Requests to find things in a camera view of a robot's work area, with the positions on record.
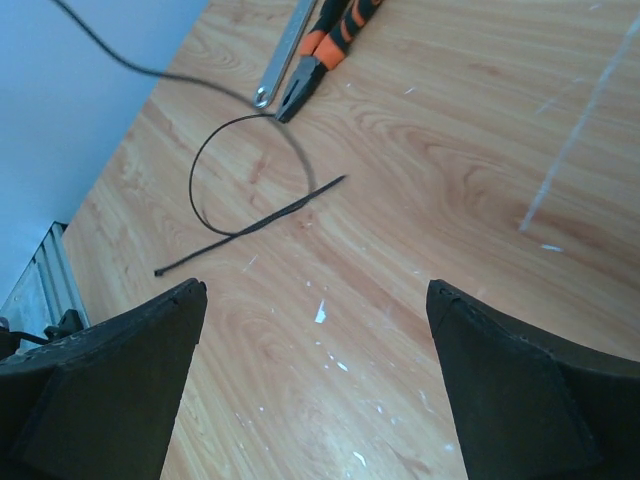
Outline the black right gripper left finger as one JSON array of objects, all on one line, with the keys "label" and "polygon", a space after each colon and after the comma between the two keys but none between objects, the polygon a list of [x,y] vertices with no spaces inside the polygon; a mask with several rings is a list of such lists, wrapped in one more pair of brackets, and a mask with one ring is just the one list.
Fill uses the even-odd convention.
[{"label": "black right gripper left finger", "polygon": [[2,359],[2,478],[159,478],[206,308],[189,279]]}]

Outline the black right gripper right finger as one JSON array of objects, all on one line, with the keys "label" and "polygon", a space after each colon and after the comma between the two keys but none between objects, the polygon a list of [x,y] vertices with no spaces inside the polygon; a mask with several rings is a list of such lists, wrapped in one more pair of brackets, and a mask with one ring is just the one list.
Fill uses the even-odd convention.
[{"label": "black right gripper right finger", "polygon": [[639,364],[443,280],[426,313],[471,479],[636,479]]}]

